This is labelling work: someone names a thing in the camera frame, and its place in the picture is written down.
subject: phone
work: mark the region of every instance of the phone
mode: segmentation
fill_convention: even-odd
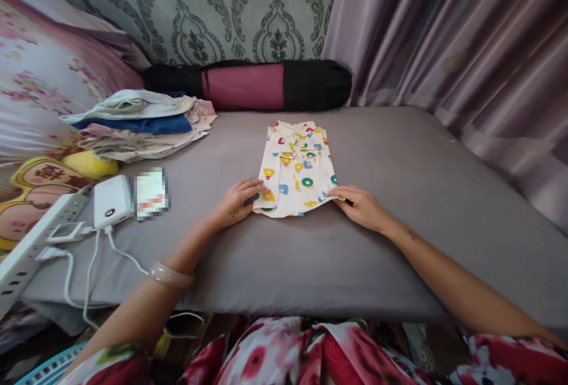
[[[152,167],[134,179],[136,193],[136,220],[154,218],[170,207],[167,194],[166,171],[162,167]]]

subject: white power bank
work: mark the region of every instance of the white power bank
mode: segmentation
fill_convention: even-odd
[[[117,175],[98,183],[95,188],[94,227],[103,229],[132,216],[130,182],[125,175]]]

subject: white cable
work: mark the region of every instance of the white cable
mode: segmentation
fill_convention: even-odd
[[[69,267],[67,268],[67,276],[65,277],[65,288],[63,290],[63,294],[65,296],[65,301],[67,301],[67,303],[70,306],[73,306],[75,308],[83,308],[82,305],[79,305],[77,303],[75,303],[72,299],[71,299],[71,295],[69,292],[69,289],[71,288],[71,276],[73,275],[73,265],[75,263],[75,259],[73,258],[73,254],[71,252],[68,252],[65,254],[65,256],[69,259]],[[87,318],[86,316],[83,317],[83,319],[91,326],[93,326],[94,328],[98,329],[99,326],[96,325],[95,323],[93,323],[91,320],[89,320],[89,318]]]
[[[144,273],[146,276],[148,275],[148,271],[146,271],[145,269],[142,268],[142,266],[140,265],[140,263],[138,262],[138,260],[136,258],[134,258],[132,255],[127,254],[126,252],[122,252],[121,250],[119,250],[115,244],[114,244],[114,239],[112,238],[112,225],[107,225],[105,227],[105,233],[108,236],[108,241],[111,243],[111,247],[112,249],[118,253],[119,255],[122,255],[125,258],[128,258],[129,260],[131,260],[134,264],[136,264],[136,267],[142,272]]]
[[[203,333],[203,331],[205,330],[205,320],[203,319],[202,316],[199,316],[199,315],[194,314],[192,312],[182,312],[182,313],[171,315],[168,318],[168,320],[175,318],[175,317],[181,317],[181,316],[184,316],[184,315],[196,317],[201,321],[201,328],[199,329],[199,332],[197,333],[197,335],[175,335],[168,330],[167,326],[164,327],[164,332],[167,333],[170,336],[171,339],[197,339],[197,338],[199,338],[201,336],[201,333]]]
[[[92,188],[93,188],[92,185],[87,185],[87,186],[81,188],[81,190],[79,190],[79,191],[77,192],[77,194],[85,195],[85,194],[87,194],[89,191],[91,191]]]
[[[91,299],[91,275],[93,270],[93,265],[95,265],[96,255],[99,252],[99,242],[101,237],[101,230],[96,230],[96,237],[95,237],[95,251],[93,252],[93,257],[91,258],[91,263],[89,263],[89,268],[87,269],[87,283],[85,289],[85,304],[83,305],[83,320],[85,320],[88,324],[93,326],[96,330],[99,329],[98,325],[95,325],[94,322],[88,318],[88,310],[89,310],[89,301]]]

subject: power strip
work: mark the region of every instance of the power strip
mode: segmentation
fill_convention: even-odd
[[[58,198],[0,264],[0,318],[16,302],[40,268],[36,256],[49,245],[47,237],[52,230],[64,222],[75,222],[88,203],[89,198],[80,194],[66,194]]]

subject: stack of folded clothes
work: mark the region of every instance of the stack of folded clothes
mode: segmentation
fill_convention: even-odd
[[[124,89],[88,112],[62,116],[85,138],[79,146],[101,160],[163,158],[208,135],[217,118],[211,101]]]

